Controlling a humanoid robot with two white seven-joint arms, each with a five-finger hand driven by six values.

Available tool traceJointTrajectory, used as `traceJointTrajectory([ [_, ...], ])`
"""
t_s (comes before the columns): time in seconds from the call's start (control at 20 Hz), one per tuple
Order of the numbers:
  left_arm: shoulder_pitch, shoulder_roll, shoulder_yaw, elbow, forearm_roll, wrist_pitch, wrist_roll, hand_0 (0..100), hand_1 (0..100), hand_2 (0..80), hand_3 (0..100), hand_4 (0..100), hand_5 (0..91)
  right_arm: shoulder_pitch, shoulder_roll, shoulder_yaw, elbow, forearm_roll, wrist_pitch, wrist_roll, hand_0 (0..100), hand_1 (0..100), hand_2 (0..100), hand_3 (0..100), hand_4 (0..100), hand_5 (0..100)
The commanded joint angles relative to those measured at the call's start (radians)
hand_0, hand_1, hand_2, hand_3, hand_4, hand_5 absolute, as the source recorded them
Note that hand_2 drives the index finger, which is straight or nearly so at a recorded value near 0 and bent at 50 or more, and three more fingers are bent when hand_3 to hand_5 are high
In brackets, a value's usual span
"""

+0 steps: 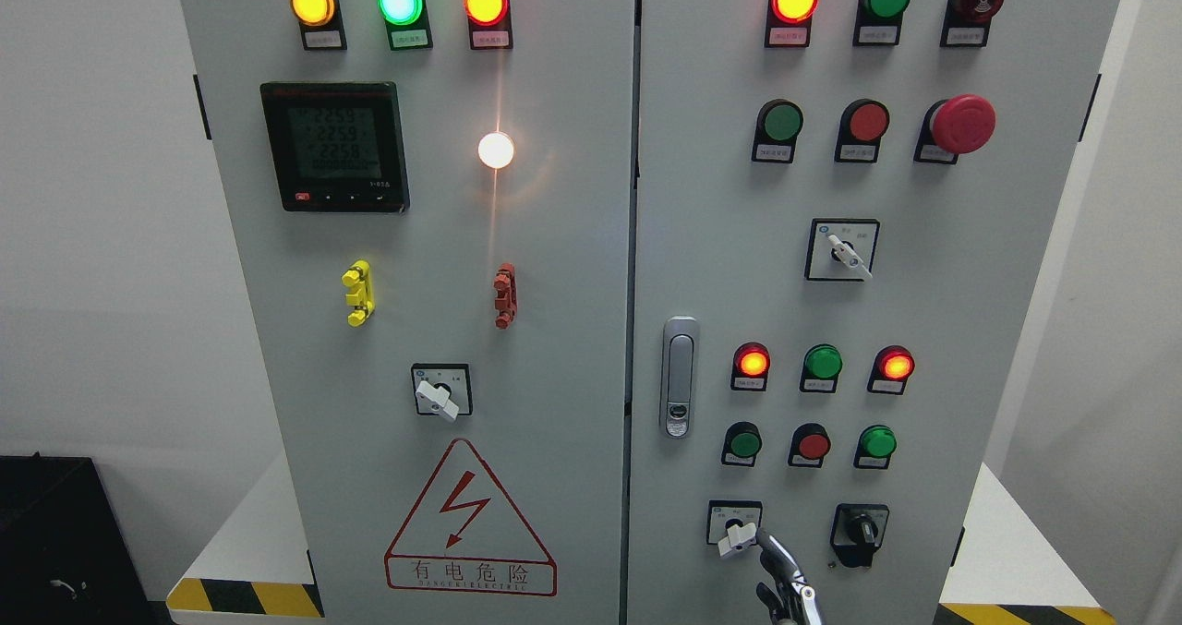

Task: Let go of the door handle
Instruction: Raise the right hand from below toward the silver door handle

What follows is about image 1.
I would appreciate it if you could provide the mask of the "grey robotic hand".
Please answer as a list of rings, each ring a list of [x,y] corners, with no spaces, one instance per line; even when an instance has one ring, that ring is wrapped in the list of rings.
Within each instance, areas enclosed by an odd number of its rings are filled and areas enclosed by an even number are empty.
[[[767,571],[773,586],[756,584],[756,598],[768,608],[772,624],[823,624],[816,590],[803,575],[794,555],[775,536],[756,528],[755,542],[760,546],[760,565]]]

